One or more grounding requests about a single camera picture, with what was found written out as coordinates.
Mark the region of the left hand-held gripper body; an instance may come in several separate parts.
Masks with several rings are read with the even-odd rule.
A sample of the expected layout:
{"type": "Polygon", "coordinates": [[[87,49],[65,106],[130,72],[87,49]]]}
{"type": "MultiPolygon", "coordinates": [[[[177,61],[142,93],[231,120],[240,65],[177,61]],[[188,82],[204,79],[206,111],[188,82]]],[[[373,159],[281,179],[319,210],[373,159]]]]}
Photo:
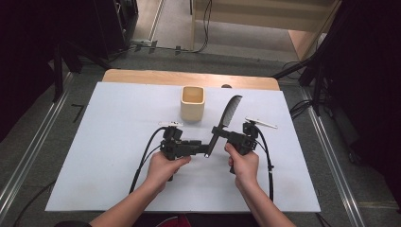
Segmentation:
{"type": "Polygon", "coordinates": [[[172,161],[176,158],[190,156],[188,146],[182,144],[181,136],[183,131],[180,127],[183,125],[179,122],[160,122],[159,125],[164,130],[163,140],[161,141],[161,152],[172,161]]]}

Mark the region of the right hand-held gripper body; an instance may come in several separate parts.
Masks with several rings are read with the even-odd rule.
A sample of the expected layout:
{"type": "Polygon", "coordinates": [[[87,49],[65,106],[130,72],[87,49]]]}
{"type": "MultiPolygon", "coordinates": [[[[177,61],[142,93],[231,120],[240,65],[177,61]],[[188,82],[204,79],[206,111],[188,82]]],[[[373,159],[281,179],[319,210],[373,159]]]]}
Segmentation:
{"type": "Polygon", "coordinates": [[[276,125],[263,122],[259,119],[246,117],[245,122],[242,125],[242,133],[231,131],[227,142],[230,143],[241,155],[246,155],[251,150],[255,150],[257,145],[260,145],[265,153],[268,154],[266,139],[263,132],[258,128],[258,125],[275,130],[278,129],[276,125]]]}

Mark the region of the dark kitchen knife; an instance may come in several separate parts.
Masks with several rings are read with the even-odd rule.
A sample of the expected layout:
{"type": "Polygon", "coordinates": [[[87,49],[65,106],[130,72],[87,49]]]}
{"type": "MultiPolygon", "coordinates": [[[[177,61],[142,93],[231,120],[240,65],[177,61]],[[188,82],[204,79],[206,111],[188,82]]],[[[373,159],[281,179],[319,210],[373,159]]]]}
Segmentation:
{"type": "MultiPolygon", "coordinates": [[[[222,116],[221,116],[221,118],[219,120],[219,123],[218,123],[217,127],[220,127],[220,128],[224,129],[224,128],[226,128],[226,127],[228,127],[230,125],[230,123],[232,121],[232,118],[233,118],[233,116],[235,114],[236,108],[237,108],[237,106],[239,105],[239,103],[241,101],[241,98],[242,98],[242,96],[235,95],[229,100],[229,102],[227,103],[227,105],[226,105],[226,107],[225,107],[225,109],[223,111],[223,114],[222,114],[222,116]]],[[[220,138],[219,135],[214,135],[213,134],[212,139],[211,139],[211,141],[209,143],[209,148],[208,148],[208,152],[209,152],[210,155],[211,155],[211,153],[212,153],[212,151],[213,151],[213,149],[214,149],[214,147],[216,145],[216,142],[218,141],[219,138],[220,138]]]]}

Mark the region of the person's left hand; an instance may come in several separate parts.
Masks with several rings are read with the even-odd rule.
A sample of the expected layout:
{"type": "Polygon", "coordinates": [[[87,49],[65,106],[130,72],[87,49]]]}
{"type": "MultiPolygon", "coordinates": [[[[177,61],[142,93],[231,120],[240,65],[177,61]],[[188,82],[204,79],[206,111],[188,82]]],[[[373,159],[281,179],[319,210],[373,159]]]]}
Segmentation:
{"type": "Polygon", "coordinates": [[[162,152],[154,153],[150,158],[148,174],[144,184],[156,193],[160,193],[164,190],[168,180],[190,161],[190,156],[168,160],[162,152]]]}

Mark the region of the person's right hand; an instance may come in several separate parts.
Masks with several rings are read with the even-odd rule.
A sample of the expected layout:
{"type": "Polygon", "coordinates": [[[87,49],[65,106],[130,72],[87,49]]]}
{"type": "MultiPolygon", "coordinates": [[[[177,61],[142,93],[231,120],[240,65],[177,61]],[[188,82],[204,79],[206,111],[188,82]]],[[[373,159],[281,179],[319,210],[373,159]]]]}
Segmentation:
{"type": "Polygon", "coordinates": [[[227,143],[224,150],[230,155],[228,164],[235,171],[235,185],[239,190],[255,189],[258,186],[257,171],[259,156],[250,151],[240,155],[233,145],[227,143]]]}

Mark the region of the beige square cup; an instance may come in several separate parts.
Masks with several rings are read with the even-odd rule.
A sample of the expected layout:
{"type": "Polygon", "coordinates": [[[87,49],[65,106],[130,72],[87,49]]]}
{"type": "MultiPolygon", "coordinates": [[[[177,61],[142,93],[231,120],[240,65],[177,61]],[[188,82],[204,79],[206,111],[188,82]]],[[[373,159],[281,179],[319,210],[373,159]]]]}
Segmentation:
{"type": "Polygon", "coordinates": [[[201,121],[205,106],[205,90],[199,86],[184,86],[181,92],[181,118],[201,121]]]}

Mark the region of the white table board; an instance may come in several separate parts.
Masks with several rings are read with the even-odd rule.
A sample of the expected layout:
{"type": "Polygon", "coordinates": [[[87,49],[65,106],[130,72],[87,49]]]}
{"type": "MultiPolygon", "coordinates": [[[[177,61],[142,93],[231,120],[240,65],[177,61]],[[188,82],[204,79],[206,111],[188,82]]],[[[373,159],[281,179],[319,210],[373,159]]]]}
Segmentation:
{"type": "Polygon", "coordinates": [[[182,122],[181,87],[100,82],[96,85],[60,175],[45,207],[48,212],[104,211],[125,198],[132,184],[146,178],[145,149],[157,147],[160,122],[181,122],[183,139],[208,143],[232,96],[242,99],[229,126],[241,131],[245,118],[276,125],[260,129],[268,144],[261,148],[257,179],[283,212],[318,212],[305,157],[280,91],[207,88],[201,121],[182,122]]]}

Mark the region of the person's dark clothing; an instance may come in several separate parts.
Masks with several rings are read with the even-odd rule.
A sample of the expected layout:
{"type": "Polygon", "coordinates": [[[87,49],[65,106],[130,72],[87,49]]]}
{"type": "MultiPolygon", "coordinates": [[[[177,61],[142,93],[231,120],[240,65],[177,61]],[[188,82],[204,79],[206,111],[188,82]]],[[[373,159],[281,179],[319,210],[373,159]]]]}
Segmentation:
{"type": "MultiPolygon", "coordinates": [[[[131,227],[156,227],[163,220],[185,215],[192,227],[259,227],[252,215],[210,215],[210,214],[143,214],[131,227]]],[[[54,227],[92,227],[90,222],[65,220],[54,227]]]]}

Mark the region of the person's red garment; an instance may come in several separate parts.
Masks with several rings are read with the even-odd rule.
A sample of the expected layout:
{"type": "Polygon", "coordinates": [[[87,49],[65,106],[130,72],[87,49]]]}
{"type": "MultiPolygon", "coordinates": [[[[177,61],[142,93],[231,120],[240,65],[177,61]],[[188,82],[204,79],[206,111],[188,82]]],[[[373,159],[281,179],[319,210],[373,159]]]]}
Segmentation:
{"type": "Polygon", "coordinates": [[[156,225],[156,227],[192,227],[185,215],[167,218],[156,225]]]}

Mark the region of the wooden table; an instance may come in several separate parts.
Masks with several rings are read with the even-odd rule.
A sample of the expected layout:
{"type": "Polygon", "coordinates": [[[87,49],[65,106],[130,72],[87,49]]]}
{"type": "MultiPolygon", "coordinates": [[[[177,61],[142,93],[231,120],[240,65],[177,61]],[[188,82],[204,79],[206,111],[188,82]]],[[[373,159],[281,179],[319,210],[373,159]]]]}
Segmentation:
{"type": "Polygon", "coordinates": [[[230,85],[232,88],[237,89],[280,90],[278,81],[273,78],[156,70],[110,69],[105,72],[103,81],[159,85],[195,85],[219,88],[224,85],[230,85]]]}

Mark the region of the black metal stand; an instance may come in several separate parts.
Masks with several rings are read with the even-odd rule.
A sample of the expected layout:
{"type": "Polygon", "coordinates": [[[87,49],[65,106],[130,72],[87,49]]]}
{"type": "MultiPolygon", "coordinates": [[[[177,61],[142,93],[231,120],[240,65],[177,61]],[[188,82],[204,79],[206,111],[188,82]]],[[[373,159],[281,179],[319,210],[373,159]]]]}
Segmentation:
{"type": "Polygon", "coordinates": [[[292,119],[297,118],[307,108],[311,107],[316,114],[320,114],[319,105],[321,104],[321,90],[323,88],[323,71],[324,66],[321,63],[323,52],[317,50],[309,58],[303,61],[297,61],[294,65],[272,76],[273,79],[281,79],[289,74],[292,74],[300,69],[304,72],[298,78],[301,87],[308,86],[314,81],[314,90],[312,98],[299,101],[289,111],[292,119]]]}
{"type": "Polygon", "coordinates": [[[53,97],[53,102],[56,103],[64,92],[63,88],[63,77],[62,77],[62,63],[64,61],[67,67],[71,72],[80,73],[82,69],[82,63],[78,58],[78,55],[86,57],[93,63],[99,65],[105,70],[109,70],[112,67],[102,60],[100,57],[91,53],[88,50],[85,50],[83,47],[79,46],[70,41],[61,40],[58,44],[55,45],[53,51],[54,57],[54,85],[55,85],[55,94],[53,97]]]}

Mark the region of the light wooden furniture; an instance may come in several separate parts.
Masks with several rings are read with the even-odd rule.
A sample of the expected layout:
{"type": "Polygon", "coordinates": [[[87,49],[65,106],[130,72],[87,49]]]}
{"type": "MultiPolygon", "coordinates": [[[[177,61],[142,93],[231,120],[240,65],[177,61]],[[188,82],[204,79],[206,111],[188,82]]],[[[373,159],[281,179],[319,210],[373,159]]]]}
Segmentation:
{"type": "Polygon", "coordinates": [[[342,0],[190,0],[191,43],[195,25],[211,8],[213,22],[286,29],[298,59],[314,53],[323,33],[329,31],[342,0]]]}

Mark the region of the black cabinet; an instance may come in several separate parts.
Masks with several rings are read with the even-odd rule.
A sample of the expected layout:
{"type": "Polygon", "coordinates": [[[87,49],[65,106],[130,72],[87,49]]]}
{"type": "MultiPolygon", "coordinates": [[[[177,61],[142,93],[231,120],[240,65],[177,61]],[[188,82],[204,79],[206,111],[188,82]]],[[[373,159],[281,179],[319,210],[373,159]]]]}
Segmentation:
{"type": "Polygon", "coordinates": [[[136,0],[95,0],[106,56],[126,50],[139,17],[136,0]]]}

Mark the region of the dark curtain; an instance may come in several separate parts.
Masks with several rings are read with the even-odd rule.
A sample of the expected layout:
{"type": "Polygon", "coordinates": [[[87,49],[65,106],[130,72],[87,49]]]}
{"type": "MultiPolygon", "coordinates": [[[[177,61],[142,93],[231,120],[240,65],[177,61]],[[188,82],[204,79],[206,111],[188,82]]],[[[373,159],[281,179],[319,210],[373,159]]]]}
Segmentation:
{"type": "Polygon", "coordinates": [[[79,34],[91,0],[0,0],[0,142],[51,85],[51,61],[78,65],[79,34]]]}
{"type": "Polygon", "coordinates": [[[350,148],[401,212],[401,0],[343,0],[327,38],[329,92],[357,133],[350,148]]]}

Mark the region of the metal floor rail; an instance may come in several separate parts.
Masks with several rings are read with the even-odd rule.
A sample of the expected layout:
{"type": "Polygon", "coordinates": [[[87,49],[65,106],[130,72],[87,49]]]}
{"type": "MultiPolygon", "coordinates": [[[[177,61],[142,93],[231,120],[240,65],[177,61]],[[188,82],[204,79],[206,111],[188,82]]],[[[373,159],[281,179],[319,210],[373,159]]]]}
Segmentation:
{"type": "Polygon", "coordinates": [[[44,120],[40,127],[35,132],[32,140],[30,141],[24,155],[22,156],[18,166],[14,169],[5,187],[0,192],[0,225],[6,218],[6,215],[20,190],[27,173],[31,169],[39,151],[41,150],[43,143],[50,133],[54,122],[56,121],[66,98],[70,93],[70,87],[75,79],[75,75],[69,72],[63,79],[62,85],[64,91],[61,93],[60,98],[51,104],[49,107],[44,120]]]}
{"type": "Polygon", "coordinates": [[[324,227],[367,227],[322,118],[311,105],[303,110],[294,123],[322,209],[319,220],[324,227]]]}

